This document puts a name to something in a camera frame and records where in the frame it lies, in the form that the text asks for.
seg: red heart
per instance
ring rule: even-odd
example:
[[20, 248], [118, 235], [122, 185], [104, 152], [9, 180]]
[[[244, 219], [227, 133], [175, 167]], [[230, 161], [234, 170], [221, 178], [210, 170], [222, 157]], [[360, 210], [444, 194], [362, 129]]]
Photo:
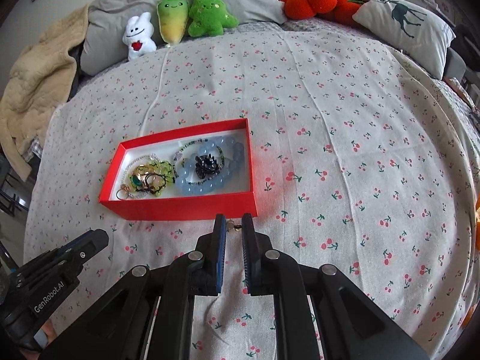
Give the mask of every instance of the red heart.
[[142, 42], [140, 42], [139, 40], [137, 40], [136, 42], [133, 42], [131, 44], [132, 48], [135, 50], [135, 51], [138, 51], [142, 48]]

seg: floral bedsheet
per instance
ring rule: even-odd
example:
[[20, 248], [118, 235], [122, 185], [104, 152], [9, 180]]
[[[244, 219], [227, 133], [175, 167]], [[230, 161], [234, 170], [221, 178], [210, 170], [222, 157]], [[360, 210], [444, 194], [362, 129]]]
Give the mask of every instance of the floral bedsheet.
[[[54, 314], [57, 330], [132, 267], [169, 264], [212, 229], [127, 222], [101, 206], [118, 144], [248, 117], [256, 230], [301, 264], [335, 264], [441, 357], [478, 293], [480, 157], [444, 91], [422, 74], [376, 40], [265, 31], [158, 50], [82, 88], [49, 126], [25, 260], [90, 228], [110, 243]], [[228, 234], [221, 295], [195, 301], [192, 359], [275, 357], [272, 298], [246, 294], [241, 243]]]

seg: plaid cloth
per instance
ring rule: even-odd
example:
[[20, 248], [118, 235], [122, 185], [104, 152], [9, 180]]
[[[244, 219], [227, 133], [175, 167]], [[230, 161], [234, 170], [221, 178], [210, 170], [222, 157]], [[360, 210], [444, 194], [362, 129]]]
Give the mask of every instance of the plaid cloth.
[[28, 150], [23, 154], [23, 159], [25, 162], [29, 162], [34, 155], [36, 155], [38, 158], [42, 158], [42, 152], [43, 149], [40, 146], [40, 141], [38, 140], [38, 137], [35, 137], [28, 148]]

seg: black hair clip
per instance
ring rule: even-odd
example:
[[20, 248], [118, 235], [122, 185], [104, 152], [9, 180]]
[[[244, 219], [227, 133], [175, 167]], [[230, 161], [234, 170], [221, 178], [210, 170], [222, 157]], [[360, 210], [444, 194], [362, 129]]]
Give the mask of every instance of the black hair clip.
[[207, 175], [217, 175], [220, 173], [220, 166], [215, 157], [211, 154], [195, 157], [195, 173], [200, 179], [204, 179]]

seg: metal rivet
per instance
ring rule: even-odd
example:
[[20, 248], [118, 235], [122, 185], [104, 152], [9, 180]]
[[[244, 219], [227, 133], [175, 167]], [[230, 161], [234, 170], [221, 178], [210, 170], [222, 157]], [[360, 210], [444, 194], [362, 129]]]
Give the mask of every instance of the metal rivet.
[[332, 264], [325, 264], [324, 266], [322, 266], [322, 272], [325, 275], [333, 276], [337, 273], [337, 269]]
[[194, 250], [188, 254], [188, 258], [191, 259], [192, 261], [199, 261], [203, 258], [203, 254], [201, 251]]
[[269, 260], [277, 260], [280, 257], [280, 252], [275, 249], [270, 249], [265, 252], [265, 257]]
[[136, 278], [141, 278], [145, 273], [147, 273], [147, 269], [143, 265], [137, 265], [131, 270], [131, 274]]

